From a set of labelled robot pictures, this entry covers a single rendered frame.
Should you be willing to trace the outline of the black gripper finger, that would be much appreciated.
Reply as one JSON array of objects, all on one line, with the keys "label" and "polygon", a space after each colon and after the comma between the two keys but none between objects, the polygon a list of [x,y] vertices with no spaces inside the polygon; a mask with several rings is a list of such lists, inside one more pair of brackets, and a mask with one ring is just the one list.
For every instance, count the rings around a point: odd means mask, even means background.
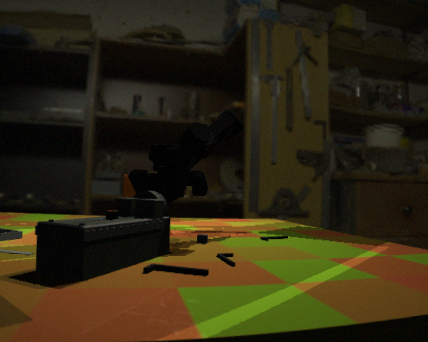
[{"label": "black gripper finger", "polygon": [[184,197],[179,179],[177,177],[166,177],[165,188],[161,195],[164,197],[166,204],[180,197]]},{"label": "black gripper finger", "polygon": [[152,191],[162,191],[159,182],[156,177],[146,177],[146,183],[149,187],[149,190]]}]

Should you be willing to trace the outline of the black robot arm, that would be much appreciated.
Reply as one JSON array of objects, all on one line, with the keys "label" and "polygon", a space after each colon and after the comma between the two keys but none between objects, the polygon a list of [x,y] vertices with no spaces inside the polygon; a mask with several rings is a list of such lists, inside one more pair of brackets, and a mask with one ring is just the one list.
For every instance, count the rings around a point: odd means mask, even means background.
[{"label": "black robot arm", "polygon": [[182,156],[188,161],[187,170],[190,170],[221,140],[237,135],[244,128],[243,122],[230,109],[225,108],[218,118],[209,126],[192,122],[175,145],[151,145],[148,159],[154,164],[153,171],[160,166],[172,166],[177,171]]}]

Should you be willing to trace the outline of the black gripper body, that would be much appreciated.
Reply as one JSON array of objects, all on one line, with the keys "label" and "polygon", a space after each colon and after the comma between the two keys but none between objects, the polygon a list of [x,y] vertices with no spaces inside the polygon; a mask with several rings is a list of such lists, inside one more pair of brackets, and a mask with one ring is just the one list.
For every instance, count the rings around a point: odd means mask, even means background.
[{"label": "black gripper body", "polygon": [[160,187],[164,188],[166,177],[177,177],[183,192],[186,190],[186,186],[192,186],[191,192],[194,196],[205,196],[208,190],[208,184],[203,171],[187,170],[187,168],[188,161],[182,156],[181,160],[179,160],[179,168],[177,171],[172,169],[172,166],[162,166],[156,169],[157,173],[148,174],[147,170],[132,170],[128,177],[137,193],[140,191],[149,191],[146,177],[156,177]]}]

